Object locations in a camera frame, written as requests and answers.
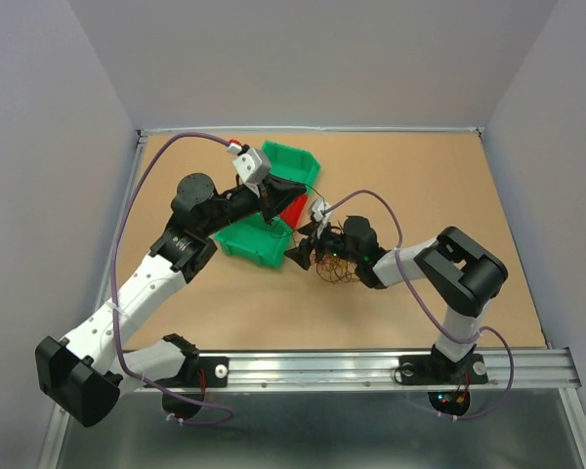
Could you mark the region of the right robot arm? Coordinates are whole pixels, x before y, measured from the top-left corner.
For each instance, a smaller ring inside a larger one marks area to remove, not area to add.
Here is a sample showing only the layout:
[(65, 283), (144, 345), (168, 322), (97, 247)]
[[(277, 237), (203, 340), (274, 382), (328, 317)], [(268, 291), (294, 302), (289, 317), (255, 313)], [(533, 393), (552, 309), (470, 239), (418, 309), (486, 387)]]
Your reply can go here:
[(391, 250), (380, 245), (370, 222), (361, 216), (347, 218), (341, 227), (312, 220), (300, 233), (302, 240), (284, 256), (304, 270), (331, 258), (352, 264), (355, 276), (370, 289), (403, 283), (413, 290), (414, 280), (427, 280), (446, 305), (443, 322), (424, 310), (439, 331), (430, 370), (441, 381), (464, 371), (484, 311), (509, 277), (501, 260), (453, 226), (428, 241)]

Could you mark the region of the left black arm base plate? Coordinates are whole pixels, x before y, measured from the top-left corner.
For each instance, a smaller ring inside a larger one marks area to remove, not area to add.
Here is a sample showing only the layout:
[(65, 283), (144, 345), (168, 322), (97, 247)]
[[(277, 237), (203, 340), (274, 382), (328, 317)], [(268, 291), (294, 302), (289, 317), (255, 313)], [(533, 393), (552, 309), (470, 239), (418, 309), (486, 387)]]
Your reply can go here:
[(167, 388), (225, 388), (229, 371), (230, 359), (226, 356), (179, 354), (145, 365), (139, 374)]

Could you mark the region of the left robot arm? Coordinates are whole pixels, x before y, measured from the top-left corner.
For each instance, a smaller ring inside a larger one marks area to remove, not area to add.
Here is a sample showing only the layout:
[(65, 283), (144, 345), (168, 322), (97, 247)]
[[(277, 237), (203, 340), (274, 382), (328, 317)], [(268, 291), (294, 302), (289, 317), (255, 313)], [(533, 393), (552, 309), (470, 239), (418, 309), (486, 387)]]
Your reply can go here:
[(144, 385), (203, 387), (207, 375), (197, 348), (178, 334), (125, 353), (124, 342), (170, 297), (189, 284), (217, 250), (216, 232), (261, 214), (270, 221), (303, 195), (303, 184), (267, 175), (252, 191), (239, 185), (217, 192), (203, 173), (185, 176), (172, 199), (161, 237), (122, 286), (62, 339), (35, 349), (41, 391), (84, 427), (101, 422), (119, 399)]

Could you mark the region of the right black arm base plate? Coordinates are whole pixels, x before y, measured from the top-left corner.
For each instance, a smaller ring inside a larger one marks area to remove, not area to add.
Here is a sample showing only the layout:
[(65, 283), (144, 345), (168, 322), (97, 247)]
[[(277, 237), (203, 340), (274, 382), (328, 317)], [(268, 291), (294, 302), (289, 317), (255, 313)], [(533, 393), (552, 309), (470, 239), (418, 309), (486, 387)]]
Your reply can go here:
[(483, 356), (465, 357), (452, 362), (432, 355), (405, 355), (398, 358), (393, 379), (404, 386), (457, 386), (458, 384), (483, 385), (488, 383)]

